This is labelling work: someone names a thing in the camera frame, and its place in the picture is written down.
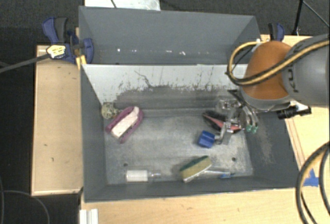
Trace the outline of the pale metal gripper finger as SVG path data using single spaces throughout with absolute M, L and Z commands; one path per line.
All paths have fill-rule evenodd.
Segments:
M 215 134 L 214 141 L 216 144 L 222 143 L 226 132 L 227 132 L 226 124 L 224 124 L 224 125 L 222 125 L 222 127 L 219 128 L 218 132 Z
M 232 137 L 233 131 L 231 129 L 225 129 L 222 137 L 222 144 L 228 145 Z

